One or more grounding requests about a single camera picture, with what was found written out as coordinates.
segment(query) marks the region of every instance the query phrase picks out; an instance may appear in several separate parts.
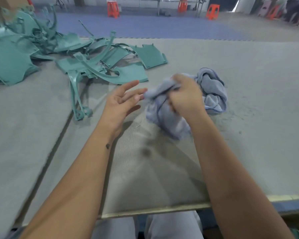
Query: left hand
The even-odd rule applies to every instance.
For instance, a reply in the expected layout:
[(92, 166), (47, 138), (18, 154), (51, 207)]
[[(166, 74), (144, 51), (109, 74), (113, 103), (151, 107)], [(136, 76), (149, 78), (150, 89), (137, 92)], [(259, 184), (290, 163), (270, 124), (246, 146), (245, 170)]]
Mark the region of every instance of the left hand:
[(115, 89), (106, 100), (98, 126), (105, 127), (111, 133), (112, 140), (120, 135), (125, 117), (141, 107), (137, 103), (144, 99), (143, 93), (147, 91), (147, 88), (126, 92), (138, 84), (138, 80), (123, 84)]

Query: plastic scrap pile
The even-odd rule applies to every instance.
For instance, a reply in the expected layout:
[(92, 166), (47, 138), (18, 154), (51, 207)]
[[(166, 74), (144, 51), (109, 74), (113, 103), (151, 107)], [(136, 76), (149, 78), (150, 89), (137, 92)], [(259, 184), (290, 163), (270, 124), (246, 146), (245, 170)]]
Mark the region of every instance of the plastic scrap pile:
[[(142, 47), (128, 44), (114, 44), (115, 31), (109, 38), (97, 38), (86, 27), (91, 38), (82, 40), (77, 34), (62, 34), (56, 31), (57, 18), (54, 7), (53, 22), (48, 19), (49, 11), (45, 7), (43, 13), (46, 21), (38, 20), (35, 13), (28, 8), (22, 8), (0, 23), (0, 82), (14, 85), (24, 80), (39, 68), (32, 60), (54, 60), (49, 56), (53, 53), (62, 53), (70, 57), (55, 60), (56, 65), (70, 79), (71, 102), (76, 120), (89, 116), (92, 111), (82, 105), (78, 92), (78, 82), (83, 76), (101, 78), (114, 84), (124, 84), (131, 80), (147, 81), (144, 69), (149, 69), (167, 63), (166, 56), (153, 44), (144, 44)], [(3, 17), (12, 14), (1, 10)], [(133, 54), (139, 62), (128, 63), (124, 67), (116, 66), (117, 62)]]

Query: light gray pants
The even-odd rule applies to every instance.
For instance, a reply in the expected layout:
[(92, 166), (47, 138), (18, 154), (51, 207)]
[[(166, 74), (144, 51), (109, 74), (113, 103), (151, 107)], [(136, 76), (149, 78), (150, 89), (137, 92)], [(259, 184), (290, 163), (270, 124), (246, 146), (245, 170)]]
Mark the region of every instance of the light gray pants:
[[(196, 211), (149, 215), (145, 239), (203, 239)], [(136, 239), (138, 222), (133, 217), (97, 221), (91, 239)]]

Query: table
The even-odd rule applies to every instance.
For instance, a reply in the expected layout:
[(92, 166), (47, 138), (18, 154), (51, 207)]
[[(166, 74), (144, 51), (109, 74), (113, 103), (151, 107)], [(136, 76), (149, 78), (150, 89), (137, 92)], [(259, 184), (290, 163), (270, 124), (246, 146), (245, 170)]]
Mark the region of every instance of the table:
[[(299, 199), (299, 43), (182, 39), (117, 39), (154, 44), (169, 63), (147, 70), (153, 88), (177, 72), (214, 69), (225, 82), (227, 112), (212, 120), (271, 201)], [(71, 121), (26, 213), (27, 225), (79, 154), (114, 84), (95, 80), (83, 99), (91, 118)], [(146, 121), (142, 108), (127, 117), (113, 145), (100, 218), (209, 207), (191, 137), (173, 141)]]
[(14, 224), (72, 111), (68, 77), (53, 61), (39, 66), (21, 83), (0, 85), (0, 238)]

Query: hand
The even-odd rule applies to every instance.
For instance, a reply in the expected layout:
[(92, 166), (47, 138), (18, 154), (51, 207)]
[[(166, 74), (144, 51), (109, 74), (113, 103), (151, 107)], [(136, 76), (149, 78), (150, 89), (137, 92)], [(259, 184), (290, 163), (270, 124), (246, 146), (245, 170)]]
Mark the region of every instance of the hand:
[(126, 92), (138, 84), (138, 80), (123, 84), (115, 89), (106, 100), (98, 126), (105, 127), (111, 133), (113, 140), (120, 135), (125, 117), (141, 107), (137, 103), (144, 99), (143, 93), (147, 91), (147, 88)]
[(168, 93), (169, 103), (185, 120), (196, 116), (198, 112), (205, 112), (203, 94), (198, 84), (191, 78), (175, 74), (173, 79), (181, 84), (179, 90)]

